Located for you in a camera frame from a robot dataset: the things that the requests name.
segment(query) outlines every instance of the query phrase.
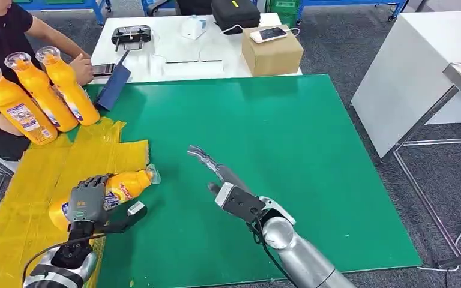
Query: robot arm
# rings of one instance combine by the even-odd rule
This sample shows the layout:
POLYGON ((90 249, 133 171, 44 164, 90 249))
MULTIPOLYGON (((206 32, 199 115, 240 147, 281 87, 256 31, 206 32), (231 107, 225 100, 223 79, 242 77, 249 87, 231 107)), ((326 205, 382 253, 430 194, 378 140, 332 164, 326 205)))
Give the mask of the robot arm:
POLYGON ((147 207, 137 201, 128 209, 125 220, 105 225, 107 211, 103 208, 103 200, 109 176, 88 178, 72 189, 67 214, 70 222, 68 241, 43 250, 28 262, 22 279, 24 288, 82 288, 91 278, 98 260, 89 240, 107 233, 125 232, 147 214, 147 207), (26 278, 29 264, 43 253, 26 278))
POLYGON ((244 220, 264 245, 273 248, 282 261, 286 277, 298 288, 354 288, 326 257, 294 230, 296 221, 273 199, 256 197, 226 166, 216 163, 196 146, 188 154, 212 170, 222 185, 210 183, 215 203, 244 220))

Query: chair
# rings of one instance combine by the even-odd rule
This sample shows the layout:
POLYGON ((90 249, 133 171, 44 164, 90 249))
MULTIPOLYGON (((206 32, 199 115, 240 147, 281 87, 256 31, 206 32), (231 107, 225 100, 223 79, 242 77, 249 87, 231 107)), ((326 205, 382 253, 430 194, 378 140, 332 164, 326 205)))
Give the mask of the chair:
MULTIPOLYGON (((171 0, 159 0, 148 6, 147 15, 152 17, 158 9, 171 0)), ((211 0, 176 0, 176 15, 211 15, 211 0)))

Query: person's hand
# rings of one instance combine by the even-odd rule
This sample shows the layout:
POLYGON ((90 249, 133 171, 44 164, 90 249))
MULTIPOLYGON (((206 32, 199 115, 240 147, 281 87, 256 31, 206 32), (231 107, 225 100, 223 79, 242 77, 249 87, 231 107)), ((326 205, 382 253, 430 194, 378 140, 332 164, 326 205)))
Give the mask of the person's hand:
POLYGON ((84 58, 84 55, 80 54, 77 56, 70 63, 70 66, 75 70, 77 83, 80 86, 86 85, 93 80, 91 60, 84 58))

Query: blue shelf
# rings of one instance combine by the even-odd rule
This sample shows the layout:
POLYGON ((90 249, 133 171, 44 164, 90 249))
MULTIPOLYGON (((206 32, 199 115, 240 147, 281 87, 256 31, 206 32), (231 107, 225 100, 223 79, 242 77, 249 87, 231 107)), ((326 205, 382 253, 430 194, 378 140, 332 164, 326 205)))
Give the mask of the blue shelf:
POLYGON ((17 3, 22 8, 28 11, 37 10, 64 10, 64 9, 92 9, 96 15, 98 24, 102 25, 105 23, 101 9, 104 5, 110 7, 110 0, 100 0, 100 3, 96 3, 95 0, 85 0, 84 3, 74 4, 47 4, 44 0, 33 0, 30 3, 17 3))
POLYGON ((375 4, 396 4, 397 7, 388 20, 395 19, 402 12, 407 0, 302 0, 298 10, 298 20, 301 20, 301 13, 305 6, 330 6, 330 5, 375 5, 375 4))

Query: black case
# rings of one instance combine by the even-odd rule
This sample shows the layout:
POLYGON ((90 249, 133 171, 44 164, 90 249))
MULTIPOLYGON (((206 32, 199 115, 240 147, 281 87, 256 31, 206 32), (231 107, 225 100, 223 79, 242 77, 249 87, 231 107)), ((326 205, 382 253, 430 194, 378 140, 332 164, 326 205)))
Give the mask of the black case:
MULTIPOLYGON (((259 26, 261 13, 250 0, 213 0, 211 3, 216 24, 222 31, 239 24, 243 28, 259 26)), ((225 34, 237 34, 242 30, 236 27, 225 34)))

